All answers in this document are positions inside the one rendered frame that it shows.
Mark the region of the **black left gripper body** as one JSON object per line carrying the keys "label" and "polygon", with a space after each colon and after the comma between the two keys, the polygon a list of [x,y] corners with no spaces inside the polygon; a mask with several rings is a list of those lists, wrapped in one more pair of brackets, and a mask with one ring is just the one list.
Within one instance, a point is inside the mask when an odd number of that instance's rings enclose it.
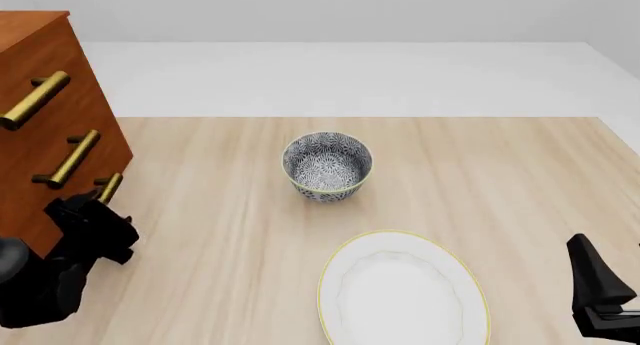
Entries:
{"label": "black left gripper body", "polygon": [[103,257],[121,265],[133,257],[139,234],[132,218],[123,218],[98,200],[98,191],[56,198],[44,213],[61,230],[62,238],[48,258],[89,263]]}

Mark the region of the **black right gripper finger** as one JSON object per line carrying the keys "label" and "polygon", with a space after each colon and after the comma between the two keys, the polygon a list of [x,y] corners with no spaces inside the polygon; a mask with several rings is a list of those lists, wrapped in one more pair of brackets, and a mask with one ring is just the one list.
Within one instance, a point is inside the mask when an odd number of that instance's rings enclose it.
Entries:
{"label": "black right gripper finger", "polygon": [[624,305],[637,293],[604,262],[590,240],[577,233],[567,242],[573,278],[573,307]]}

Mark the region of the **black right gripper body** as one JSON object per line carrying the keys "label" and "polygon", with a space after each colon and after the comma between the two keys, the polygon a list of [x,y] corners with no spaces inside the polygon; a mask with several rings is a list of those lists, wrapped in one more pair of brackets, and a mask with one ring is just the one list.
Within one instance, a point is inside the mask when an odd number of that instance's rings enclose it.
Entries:
{"label": "black right gripper body", "polygon": [[572,302],[573,319],[584,338],[640,340],[640,310],[624,311],[628,301],[587,305]]}

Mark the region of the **wooden cabinet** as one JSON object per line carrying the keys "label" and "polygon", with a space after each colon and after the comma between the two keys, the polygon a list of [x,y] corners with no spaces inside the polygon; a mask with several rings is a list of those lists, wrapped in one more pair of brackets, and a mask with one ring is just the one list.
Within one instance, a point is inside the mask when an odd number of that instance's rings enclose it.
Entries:
{"label": "wooden cabinet", "polygon": [[45,214],[133,158],[66,11],[0,11],[0,236],[46,257]]}

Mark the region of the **white plate with yellow rim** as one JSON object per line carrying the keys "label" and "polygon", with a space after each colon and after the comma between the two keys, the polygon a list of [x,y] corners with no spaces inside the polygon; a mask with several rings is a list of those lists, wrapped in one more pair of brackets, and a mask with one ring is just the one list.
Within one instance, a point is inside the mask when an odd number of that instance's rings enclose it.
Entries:
{"label": "white plate with yellow rim", "polygon": [[479,281],[451,251],[405,230],[347,240],[317,287],[329,345],[490,345]]}

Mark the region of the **blue patterned bowl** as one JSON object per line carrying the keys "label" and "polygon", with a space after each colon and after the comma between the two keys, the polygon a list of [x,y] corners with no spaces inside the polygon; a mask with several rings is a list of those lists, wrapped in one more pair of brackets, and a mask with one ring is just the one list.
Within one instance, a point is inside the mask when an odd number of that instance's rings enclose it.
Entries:
{"label": "blue patterned bowl", "polygon": [[332,203],[359,191],[374,161],[367,146],[355,137],[318,131],[289,143],[281,164],[296,191],[310,200]]}

